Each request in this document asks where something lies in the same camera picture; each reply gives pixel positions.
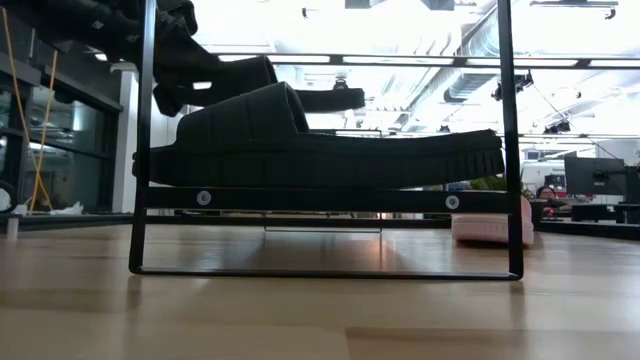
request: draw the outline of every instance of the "potted plant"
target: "potted plant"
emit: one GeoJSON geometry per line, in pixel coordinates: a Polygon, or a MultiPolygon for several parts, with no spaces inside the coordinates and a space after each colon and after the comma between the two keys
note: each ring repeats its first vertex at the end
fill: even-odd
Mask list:
{"type": "MultiPolygon", "coordinates": [[[[502,174],[471,180],[471,189],[477,191],[507,191],[507,176],[502,174]]],[[[531,191],[523,186],[522,182],[520,182],[520,192],[526,199],[534,197],[531,191]]]]}

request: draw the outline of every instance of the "black slide sandal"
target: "black slide sandal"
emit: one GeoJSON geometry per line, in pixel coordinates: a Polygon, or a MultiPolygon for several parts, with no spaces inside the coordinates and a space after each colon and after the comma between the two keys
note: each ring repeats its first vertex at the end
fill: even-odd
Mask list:
{"type": "Polygon", "coordinates": [[[176,142],[151,149],[150,180],[171,186],[400,189],[503,173],[501,148],[491,130],[414,139],[311,134],[296,92],[278,83],[183,117],[176,142]]]}
{"type": "MultiPolygon", "coordinates": [[[[153,91],[158,108],[165,115],[176,116],[186,104],[201,107],[214,105],[234,96],[275,84],[278,79],[269,58],[258,56],[222,62],[215,75],[201,82],[211,82],[211,87],[195,90],[190,85],[169,87],[160,83],[153,91]]],[[[298,97],[307,113],[330,113],[365,106],[365,94],[362,89],[298,90],[298,97]]]]}

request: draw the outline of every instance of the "yellow cable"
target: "yellow cable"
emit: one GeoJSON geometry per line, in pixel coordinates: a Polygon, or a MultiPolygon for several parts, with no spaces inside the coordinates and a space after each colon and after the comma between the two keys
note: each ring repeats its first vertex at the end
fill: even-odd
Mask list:
{"type": "MultiPolygon", "coordinates": [[[[44,140],[47,138],[47,124],[49,123],[49,115],[51,115],[51,104],[53,103],[53,84],[56,80],[56,68],[58,66],[58,50],[53,52],[53,65],[51,66],[51,80],[49,81],[49,101],[47,101],[47,110],[44,113],[44,128],[42,130],[42,137],[40,138],[40,156],[38,157],[38,167],[36,167],[36,174],[38,176],[37,179],[40,179],[40,170],[42,169],[42,159],[44,158],[44,140]]],[[[38,180],[36,180],[36,184],[33,185],[33,196],[31,198],[31,208],[29,208],[29,215],[33,213],[33,208],[36,205],[35,199],[38,198],[38,180]]]]}
{"type": "MultiPolygon", "coordinates": [[[[27,126],[27,121],[25,119],[25,115],[24,115],[24,109],[22,107],[22,100],[20,97],[20,87],[18,86],[18,77],[16,76],[16,64],[15,61],[13,59],[13,45],[11,44],[11,31],[9,29],[9,16],[7,15],[7,10],[5,8],[2,8],[2,17],[4,19],[4,32],[5,32],[5,36],[7,38],[7,50],[9,52],[9,64],[11,66],[11,75],[13,77],[13,87],[14,87],[14,91],[16,93],[16,97],[18,98],[18,101],[16,101],[18,103],[18,111],[20,113],[20,120],[22,121],[22,127],[24,129],[24,135],[27,138],[27,142],[30,141],[31,137],[29,136],[29,126],[27,126]]],[[[53,207],[51,206],[51,199],[49,198],[49,194],[47,193],[47,189],[45,189],[44,184],[42,182],[42,178],[40,177],[40,168],[38,167],[37,163],[36,163],[36,156],[33,153],[33,151],[31,151],[31,160],[33,160],[33,167],[36,168],[36,187],[38,186],[38,184],[40,185],[40,187],[42,188],[42,193],[44,195],[44,197],[47,199],[47,204],[49,205],[49,209],[53,210],[53,207]]],[[[36,202],[35,197],[31,198],[31,209],[33,209],[33,204],[36,202]]]]}

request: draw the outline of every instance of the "computer monitor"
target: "computer monitor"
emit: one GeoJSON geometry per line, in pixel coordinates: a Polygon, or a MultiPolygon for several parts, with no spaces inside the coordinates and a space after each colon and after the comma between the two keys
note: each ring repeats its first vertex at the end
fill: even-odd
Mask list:
{"type": "Polygon", "coordinates": [[[566,184],[567,181],[564,175],[551,174],[544,177],[544,185],[549,186],[554,190],[563,189],[566,184]]]}
{"type": "Polygon", "coordinates": [[[623,160],[568,157],[564,170],[569,194],[627,195],[623,160]]]}
{"type": "Polygon", "coordinates": [[[627,166],[627,191],[626,201],[640,204],[640,170],[635,166],[627,166]]]}

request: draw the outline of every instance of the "ceiling duct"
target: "ceiling duct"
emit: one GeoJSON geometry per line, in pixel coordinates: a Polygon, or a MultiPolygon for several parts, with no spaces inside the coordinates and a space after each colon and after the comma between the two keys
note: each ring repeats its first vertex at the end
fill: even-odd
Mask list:
{"type": "MultiPolygon", "coordinates": [[[[463,40],[456,55],[497,57],[500,54],[498,39],[498,12],[493,8],[474,35],[463,40]]],[[[465,73],[458,68],[443,68],[425,86],[420,95],[412,102],[410,110],[418,108],[424,101],[444,100],[451,104],[464,103],[469,96],[497,74],[465,73]]]]}
{"type": "Polygon", "coordinates": [[[407,132],[425,132],[429,127],[425,125],[411,125],[407,129],[407,132]]]}
{"type": "Polygon", "coordinates": [[[454,0],[420,0],[425,4],[429,10],[432,11],[453,11],[455,9],[454,0]]]}
{"type": "Polygon", "coordinates": [[[385,0],[344,0],[345,9],[371,9],[385,0]]]}
{"type": "Polygon", "coordinates": [[[571,106],[565,107],[563,109],[558,109],[558,111],[555,111],[554,109],[553,113],[546,116],[544,119],[542,119],[541,122],[546,125],[549,125],[550,123],[556,122],[558,120],[564,120],[566,117],[569,117],[569,116],[578,116],[584,112],[587,112],[593,109],[598,105],[604,104],[611,98],[612,96],[605,96],[601,99],[581,101],[571,106]]]}
{"type": "Polygon", "coordinates": [[[402,114],[398,117],[393,125],[389,126],[389,130],[402,130],[409,123],[409,114],[402,114]]]}

